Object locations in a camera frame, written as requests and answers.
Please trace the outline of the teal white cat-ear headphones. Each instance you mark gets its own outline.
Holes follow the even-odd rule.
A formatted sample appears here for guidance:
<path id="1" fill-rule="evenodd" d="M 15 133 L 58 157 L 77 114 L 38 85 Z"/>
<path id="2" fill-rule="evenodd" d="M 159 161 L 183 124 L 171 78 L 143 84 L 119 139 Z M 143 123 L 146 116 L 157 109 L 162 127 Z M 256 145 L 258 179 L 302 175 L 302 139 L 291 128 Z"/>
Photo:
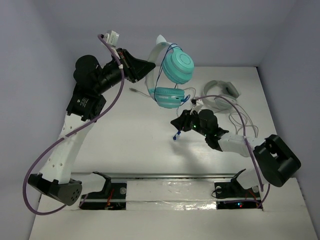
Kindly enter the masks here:
<path id="1" fill-rule="evenodd" d="M 176 43 L 168 42 L 161 34 L 156 38 L 155 47 L 149 54 L 148 62 L 155 63 L 160 53 L 166 50 L 161 61 L 157 78 L 152 70 L 145 76 L 145 85 L 149 96 L 159 107 L 177 109 L 187 101 L 185 91 L 180 88 L 159 87 L 158 81 L 164 74 L 175 85 L 184 85 L 193 77 L 195 69 L 192 58 Z"/>

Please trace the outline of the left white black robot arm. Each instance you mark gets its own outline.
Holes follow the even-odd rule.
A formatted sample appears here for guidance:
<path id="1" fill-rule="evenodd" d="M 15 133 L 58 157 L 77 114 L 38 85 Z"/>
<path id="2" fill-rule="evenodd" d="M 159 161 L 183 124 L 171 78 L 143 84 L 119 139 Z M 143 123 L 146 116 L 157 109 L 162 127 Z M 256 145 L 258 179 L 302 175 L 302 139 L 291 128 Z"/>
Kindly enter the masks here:
<path id="1" fill-rule="evenodd" d="M 75 63 L 76 85 L 66 108 L 66 116 L 57 143 L 39 173 L 30 174 L 27 183 L 43 195 L 65 206 L 73 205 L 83 186 L 71 178 L 80 148 L 106 104 L 103 93 L 124 80 L 136 83 L 155 68 L 155 63 L 133 57 L 126 49 L 116 49 L 117 56 L 101 66 L 93 55 L 84 55 Z"/>

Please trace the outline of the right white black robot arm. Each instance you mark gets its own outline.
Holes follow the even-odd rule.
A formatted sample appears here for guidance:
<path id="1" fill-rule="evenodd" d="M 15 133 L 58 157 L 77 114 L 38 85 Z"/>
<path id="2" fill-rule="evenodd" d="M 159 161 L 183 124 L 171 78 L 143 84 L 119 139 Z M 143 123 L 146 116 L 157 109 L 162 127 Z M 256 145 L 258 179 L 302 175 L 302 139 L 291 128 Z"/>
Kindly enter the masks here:
<path id="1" fill-rule="evenodd" d="M 234 134 L 219 126 L 212 110 L 184 110 L 170 123 L 178 132 L 201 134 L 213 150 L 252 159 L 253 169 L 238 172 L 230 185 L 235 196 L 241 197 L 249 188 L 265 184 L 280 188 L 301 168 L 301 161 L 278 135 L 256 138 Z"/>

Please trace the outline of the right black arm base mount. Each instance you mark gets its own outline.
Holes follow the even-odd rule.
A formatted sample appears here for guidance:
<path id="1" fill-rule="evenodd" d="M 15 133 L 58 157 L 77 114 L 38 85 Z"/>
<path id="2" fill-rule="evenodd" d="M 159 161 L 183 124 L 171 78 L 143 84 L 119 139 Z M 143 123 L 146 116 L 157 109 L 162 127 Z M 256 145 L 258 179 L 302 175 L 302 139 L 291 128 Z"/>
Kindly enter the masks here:
<path id="1" fill-rule="evenodd" d="M 230 181 L 214 184 L 211 196 L 217 200 L 218 210 L 262 209 L 259 191 L 254 193 L 251 188 L 244 189 L 238 182 L 239 175 L 244 171 L 235 174 Z"/>

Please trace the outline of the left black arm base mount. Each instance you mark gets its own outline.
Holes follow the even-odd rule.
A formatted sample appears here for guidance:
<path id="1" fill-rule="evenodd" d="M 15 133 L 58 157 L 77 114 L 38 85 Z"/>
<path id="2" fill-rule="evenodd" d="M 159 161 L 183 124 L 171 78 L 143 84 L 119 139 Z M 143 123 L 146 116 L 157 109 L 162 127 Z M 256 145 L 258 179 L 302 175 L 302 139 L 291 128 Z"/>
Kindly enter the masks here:
<path id="1" fill-rule="evenodd" d="M 112 178 L 104 173 L 94 171 L 93 174 L 104 179 L 100 191 L 91 191 L 80 200 L 81 210 L 126 210 L 127 182 L 112 182 Z"/>

